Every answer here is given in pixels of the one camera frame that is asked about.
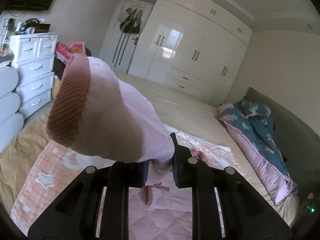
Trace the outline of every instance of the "mattress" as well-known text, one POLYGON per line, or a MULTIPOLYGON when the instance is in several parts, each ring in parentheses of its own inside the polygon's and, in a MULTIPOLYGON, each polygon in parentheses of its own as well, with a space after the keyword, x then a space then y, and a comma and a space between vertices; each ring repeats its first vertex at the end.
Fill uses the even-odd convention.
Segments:
MULTIPOLYGON (((299 207, 299 200, 290 195, 275 206, 243 152, 231 138, 222 123, 214 117, 218 114, 208 106, 169 87, 145 79, 116 73, 122 81, 136 87, 153 105, 161 121, 178 130, 203 138, 206 141, 230 147, 247 181, 265 198, 278 214, 291 224, 299 207)), ((24 129, 0 155, 0 197, 7 212, 12 206, 40 153, 49 143, 45 127, 47 115, 24 129)))

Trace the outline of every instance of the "white wardrobe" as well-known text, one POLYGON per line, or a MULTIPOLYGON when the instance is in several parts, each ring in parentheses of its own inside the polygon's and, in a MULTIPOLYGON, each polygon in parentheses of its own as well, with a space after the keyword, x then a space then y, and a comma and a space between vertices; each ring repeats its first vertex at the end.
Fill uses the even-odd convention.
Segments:
POLYGON ((210 0, 157 0, 128 73, 218 106, 233 84, 251 33, 210 0))

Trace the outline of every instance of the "headboard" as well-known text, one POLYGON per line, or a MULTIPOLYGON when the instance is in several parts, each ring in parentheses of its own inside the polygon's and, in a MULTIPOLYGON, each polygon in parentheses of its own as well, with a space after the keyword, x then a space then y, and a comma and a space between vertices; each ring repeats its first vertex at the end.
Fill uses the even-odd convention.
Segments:
POLYGON ((310 192, 320 192, 320 137, 301 119, 267 96, 249 88, 244 99, 266 104, 271 109, 276 130, 273 139, 283 156, 291 178, 299 186, 303 201, 310 192))

